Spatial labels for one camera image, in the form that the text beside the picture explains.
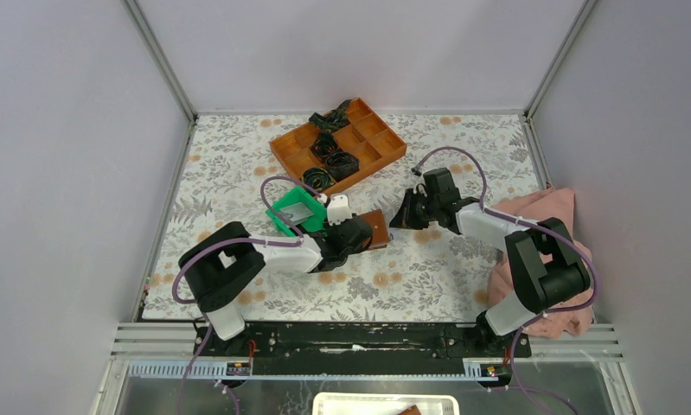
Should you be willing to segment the brown leather card holder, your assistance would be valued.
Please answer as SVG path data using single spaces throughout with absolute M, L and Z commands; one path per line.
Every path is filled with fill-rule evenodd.
M 372 229 L 372 238 L 368 250 L 376 250 L 386 248 L 388 242 L 392 239 L 386 223 L 384 213 L 380 209 L 375 209 L 370 212 L 359 215 L 365 220 Z

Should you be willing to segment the green plastic card box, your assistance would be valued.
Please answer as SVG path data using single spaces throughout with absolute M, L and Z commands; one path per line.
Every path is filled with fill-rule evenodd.
M 302 233 L 317 233 L 325 229 L 326 207 L 304 188 L 295 187 L 272 207 Z

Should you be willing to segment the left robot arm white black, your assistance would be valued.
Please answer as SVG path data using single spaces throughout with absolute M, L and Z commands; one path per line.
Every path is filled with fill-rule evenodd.
M 173 298 L 182 301 L 177 287 L 184 280 L 222 353 L 235 355 L 246 346 L 245 319 L 234 301 L 261 272 L 332 271 L 370 247 L 372 227 L 362 216 L 349 212 L 344 196 L 334 196 L 329 204 L 334 213 L 328 214 L 322 232 L 256 236 L 241 222 L 232 221 L 179 258 Z

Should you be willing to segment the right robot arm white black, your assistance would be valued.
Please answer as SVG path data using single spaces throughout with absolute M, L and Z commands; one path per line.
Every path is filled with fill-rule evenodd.
M 509 334 L 591 288 L 585 254 L 561 220 L 535 222 L 483 207 L 477 198 L 460 195 L 446 168 L 422 177 L 420 185 L 406 190 L 391 228 L 422 230 L 436 222 L 507 256 L 514 289 L 476 319 L 474 343 L 482 354 L 499 354 L 508 346 Z

